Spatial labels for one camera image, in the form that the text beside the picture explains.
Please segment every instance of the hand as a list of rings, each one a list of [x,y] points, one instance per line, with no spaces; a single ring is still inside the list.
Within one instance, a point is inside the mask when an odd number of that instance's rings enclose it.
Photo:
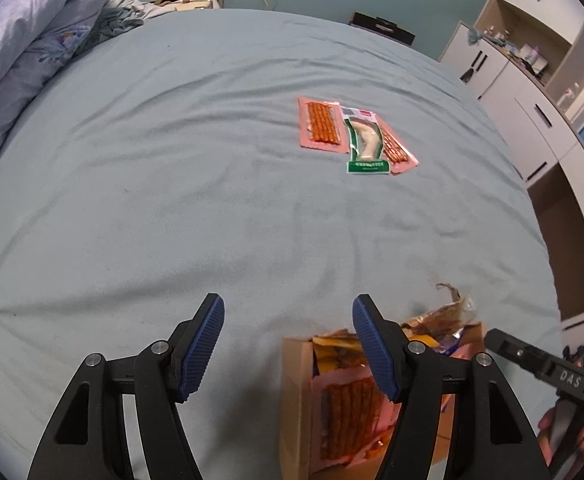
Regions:
[[[554,422],[555,409],[551,408],[546,412],[546,414],[538,422],[539,433],[537,436],[539,447],[543,453],[543,457],[546,459],[546,464],[549,465],[552,460],[552,450],[550,449],[550,429],[552,428],[552,423]],[[578,439],[579,449],[577,450],[577,459],[574,466],[570,469],[570,472],[565,477],[566,479],[572,478],[579,469],[584,464],[584,428],[579,433]]]

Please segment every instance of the cardboard box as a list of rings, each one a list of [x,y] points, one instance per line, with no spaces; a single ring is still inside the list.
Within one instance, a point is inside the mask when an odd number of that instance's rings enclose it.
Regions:
[[[466,328],[461,343],[472,344],[472,354],[483,351],[483,325]],[[335,466],[309,473],[312,342],[306,338],[285,338],[282,357],[278,458],[283,480],[374,480],[382,455],[352,467]],[[453,418],[454,399],[451,399],[438,422],[433,464],[448,456]]]

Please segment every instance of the bed sheet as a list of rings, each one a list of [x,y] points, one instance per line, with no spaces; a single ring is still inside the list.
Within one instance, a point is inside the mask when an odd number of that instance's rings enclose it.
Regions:
[[[298,146],[298,96],[376,111],[420,165],[346,174]],[[175,12],[67,66],[0,158],[0,467],[24,479],[91,352],[138,353],[207,292],[226,324],[179,407],[206,479],[278,478],[280,342],[470,294],[560,352],[547,251],[505,143],[444,68],[367,31],[254,10]],[[506,366],[533,422],[552,389]],[[126,402],[137,478],[146,478]],[[432,478],[441,476],[434,468]]]

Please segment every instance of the drawer handle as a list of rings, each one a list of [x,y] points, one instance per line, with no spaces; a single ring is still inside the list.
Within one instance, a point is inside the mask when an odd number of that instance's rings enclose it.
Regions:
[[[552,128],[552,123],[550,122],[550,119],[547,118],[547,115],[545,115],[543,113],[543,110],[541,110],[541,107],[539,105],[534,105],[534,110],[536,110],[536,113],[538,113],[541,118],[543,119],[543,122],[546,124],[546,126],[548,128]]]
[[[485,54],[485,57],[482,59],[482,61],[479,63],[479,66],[476,67],[476,71],[479,72],[479,70],[481,69],[481,67],[483,66],[483,63],[485,63],[488,59],[488,55]]]
[[[539,171],[541,171],[544,167],[547,166],[547,162],[544,162],[543,164],[541,164],[538,168],[536,168],[536,170],[534,170],[530,176],[527,177],[526,182],[529,182],[530,180],[532,180],[534,177],[536,177],[539,173]]]
[[[479,61],[479,58],[481,57],[481,54],[483,54],[483,50],[479,50],[479,53],[474,58],[474,61],[472,62],[472,65],[470,65],[472,68],[474,68],[474,66],[476,65],[476,62]]]

